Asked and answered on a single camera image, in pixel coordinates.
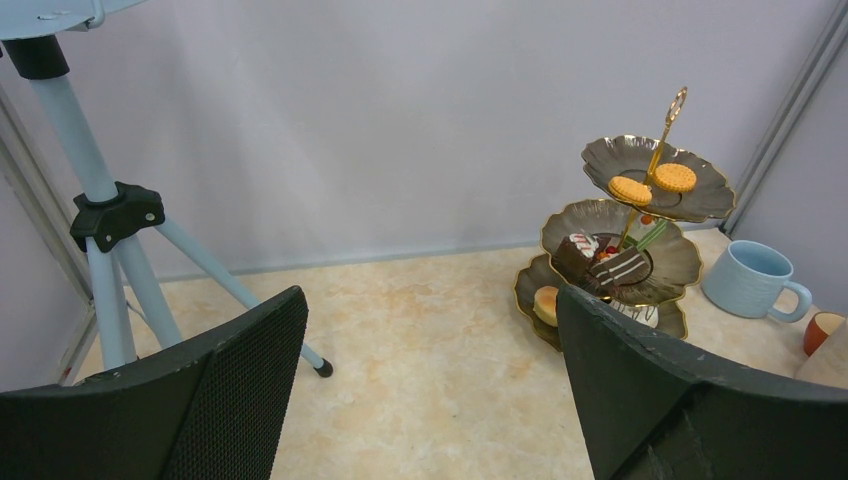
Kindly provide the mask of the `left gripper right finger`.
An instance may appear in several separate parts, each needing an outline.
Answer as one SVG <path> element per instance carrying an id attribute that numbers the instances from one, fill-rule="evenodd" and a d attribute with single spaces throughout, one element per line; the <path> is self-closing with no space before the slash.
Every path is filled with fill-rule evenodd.
<path id="1" fill-rule="evenodd" d="M 598 479 L 843 479 L 847 393 L 751 368 L 583 290 L 558 329 Z"/>

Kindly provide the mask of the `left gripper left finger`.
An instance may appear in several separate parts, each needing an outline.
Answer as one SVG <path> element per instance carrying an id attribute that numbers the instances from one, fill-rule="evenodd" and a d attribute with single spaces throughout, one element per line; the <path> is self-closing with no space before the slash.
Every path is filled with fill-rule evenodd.
<path id="1" fill-rule="evenodd" d="M 267 479 L 308 318 L 292 286 L 74 386 L 1 396 L 5 479 Z"/>

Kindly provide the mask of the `white striped donut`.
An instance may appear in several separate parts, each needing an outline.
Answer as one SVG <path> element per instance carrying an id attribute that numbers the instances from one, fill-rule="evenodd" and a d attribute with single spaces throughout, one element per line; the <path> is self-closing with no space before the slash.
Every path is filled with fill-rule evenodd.
<path id="1" fill-rule="evenodd" d="M 634 321 L 644 324 L 651 328 L 656 328 L 659 323 L 659 309 L 657 306 L 631 306 L 625 305 L 615 300 L 611 300 L 609 306 L 628 316 Z"/>

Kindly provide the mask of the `white strawberry cake slice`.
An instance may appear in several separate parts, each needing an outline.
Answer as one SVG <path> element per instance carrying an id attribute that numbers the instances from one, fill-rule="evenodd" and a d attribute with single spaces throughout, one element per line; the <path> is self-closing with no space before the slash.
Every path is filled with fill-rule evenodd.
<path id="1" fill-rule="evenodd" d="M 652 265 L 636 247 L 599 260 L 589 269 L 589 275 L 603 288 L 639 283 L 651 273 Z"/>

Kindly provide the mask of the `orange bun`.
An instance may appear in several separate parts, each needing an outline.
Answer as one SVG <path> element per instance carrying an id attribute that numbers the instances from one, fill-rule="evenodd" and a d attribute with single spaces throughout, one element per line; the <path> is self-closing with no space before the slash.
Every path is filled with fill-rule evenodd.
<path id="1" fill-rule="evenodd" d="M 536 290 L 533 297 L 533 312 L 546 325 L 557 328 L 557 295 L 559 289 L 554 286 L 543 286 Z"/>

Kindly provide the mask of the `green matcha cake slice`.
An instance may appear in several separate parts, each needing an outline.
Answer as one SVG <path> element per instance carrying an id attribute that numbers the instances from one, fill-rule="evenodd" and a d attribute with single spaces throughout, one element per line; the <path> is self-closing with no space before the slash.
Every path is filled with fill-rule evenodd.
<path id="1" fill-rule="evenodd" d="M 641 221 L 635 222 L 635 232 L 626 235 L 621 249 L 635 248 L 639 252 L 645 251 L 665 233 L 668 224 L 669 222 L 664 219 L 653 220 L 650 224 L 643 224 Z"/>

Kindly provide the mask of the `chocolate cake slice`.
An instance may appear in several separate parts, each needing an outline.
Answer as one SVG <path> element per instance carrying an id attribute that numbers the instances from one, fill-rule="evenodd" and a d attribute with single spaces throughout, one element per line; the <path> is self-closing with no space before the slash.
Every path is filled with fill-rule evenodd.
<path id="1" fill-rule="evenodd" d="M 563 238 L 551 258 L 552 268 L 569 283 L 577 284 L 610 242 L 608 236 L 571 233 Z"/>

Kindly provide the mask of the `orange macaron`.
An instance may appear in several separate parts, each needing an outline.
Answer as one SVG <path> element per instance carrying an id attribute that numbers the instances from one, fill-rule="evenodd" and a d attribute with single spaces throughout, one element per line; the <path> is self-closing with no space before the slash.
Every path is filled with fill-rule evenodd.
<path id="1" fill-rule="evenodd" d="M 653 199 L 648 185 L 624 176 L 612 177 L 608 182 L 608 190 L 616 199 L 636 206 L 649 205 Z"/>
<path id="2" fill-rule="evenodd" d="M 697 183 L 695 172 L 686 165 L 678 163 L 658 165 L 651 177 L 659 188 L 673 193 L 691 192 Z"/>

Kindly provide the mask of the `light blue mug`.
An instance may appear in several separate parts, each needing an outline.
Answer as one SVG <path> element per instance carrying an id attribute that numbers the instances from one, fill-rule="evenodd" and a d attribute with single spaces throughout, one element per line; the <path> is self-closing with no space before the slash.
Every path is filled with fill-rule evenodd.
<path id="1" fill-rule="evenodd" d="M 793 281 L 792 262 L 776 249 L 750 240 L 734 240 L 701 282 L 705 297 L 730 314 L 750 319 L 770 316 L 783 323 L 800 321 L 811 309 L 810 290 Z M 785 290 L 797 297 L 794 310 L 775 308 Z"/>

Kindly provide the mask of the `three-tier dark cake stand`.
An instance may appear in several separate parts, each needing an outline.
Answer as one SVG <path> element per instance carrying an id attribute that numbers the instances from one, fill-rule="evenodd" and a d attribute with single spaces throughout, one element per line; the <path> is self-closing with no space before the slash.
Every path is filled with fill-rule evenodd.
<path id="1" fill-rule="evenodd" d="M 532 258 L 515 278 L 513 293 L 517 310 L 529 321 L 535 334 L 555 350 L 561 348 L 559 326 L 564 317 L 556 311 L 558 327 L 552 328 L 535 315 L 534 293 L 543 286 L 554 286 L 559 291 L 573 286 L 607 305 L 615 300 L 631 306 L 657 306 L 659 323 L 656 329 L 679 339 L 685 338 L 688 334 L 686 319 L 678 302 L 685 297 L 690 286 L 700 281 L 703 260 L 698 247 L 684 236 L 681 226 L 729 216 L 736 207 L 736 194 L 726 175 L 700 155 L 670 145 L 665 136 L 658 139 L 631 134 L 601 137 L 584 147 L 581 158 L 584 173 L 603 196 L 570 203 L 546 220 L 540 232 L 541 254 Z M 651 174 L 658 165 L 665 163 L 691 168 L 697 176 L 695 188 L 687 193 L 659 188 Z M 653 194 L 652 202 L 636 206 L 613 197 L 608 190 L 608 182 L 614 176 L 628 177 L 648 185 Z M 572 284 L 552 268 L 554 252 L 563 238 L 571 233 L 610 238 L 607 248 L 599 253 L 597 263 L 624 250 L 621 249 L 622 242 L 628 233 L 635 232 L 635 222 L 650 224 L 659 219 L 667 220 L 668 228 L 642 251 L 651 262 L 652 269 L 650 275 L 639 283 L 603 288 L 588 270 L 582 280 Z"/>

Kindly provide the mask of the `pink mug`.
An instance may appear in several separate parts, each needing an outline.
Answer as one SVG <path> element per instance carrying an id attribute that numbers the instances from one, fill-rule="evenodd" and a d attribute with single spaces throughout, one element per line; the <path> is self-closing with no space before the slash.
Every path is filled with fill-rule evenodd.
<path id="1" fill-rule="evenodd" d="M 795 373 L 797 380 L 847 388 L 847 317 L 820 311 L 809 321 L 802 349 L 808 356 Z"/>

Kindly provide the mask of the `blue perforated board stand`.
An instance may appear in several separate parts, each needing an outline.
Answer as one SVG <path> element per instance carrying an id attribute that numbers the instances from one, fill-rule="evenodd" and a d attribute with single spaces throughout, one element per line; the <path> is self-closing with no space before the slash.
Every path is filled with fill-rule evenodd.
<path id="1" fill-rule="evenodd" d="M 131 1 L 1 4 L 3 48 L 38 96 L 82 187 L 74 199 L 78 212 L 69 233 L 88 260 L 103 364 L 108 369 L 137 358 L 124 280 L 160 346 L 168 348 L 183 339 L 138 239 L 143 229 L 156 229 L 246 309 L 259 304 L 207 249 L 167 218 L 159 193 L 113 178 L 73 90 L 58 33 L 96 29 L 108 15 L 133 5 Z"/>

